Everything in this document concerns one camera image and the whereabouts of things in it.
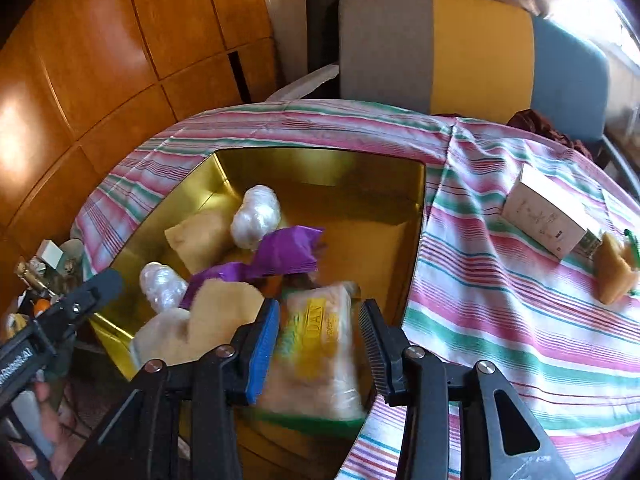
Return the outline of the person's left hand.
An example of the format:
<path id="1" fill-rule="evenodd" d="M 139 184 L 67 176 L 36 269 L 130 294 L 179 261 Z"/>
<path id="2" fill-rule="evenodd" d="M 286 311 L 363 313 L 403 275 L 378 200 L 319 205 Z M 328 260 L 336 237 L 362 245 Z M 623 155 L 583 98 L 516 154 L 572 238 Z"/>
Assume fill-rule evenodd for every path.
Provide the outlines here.
<path id="1" fill-rule="evenodd" d="M 38 450 L 49 460 L 52 474 L 62 479 L 77 453 L 77 445 L 82 442 L 63 427 L 60 415 L 49 401 L 50 396 L 46 382 L 34 382 L 18 395 L 12 408 Z"/>

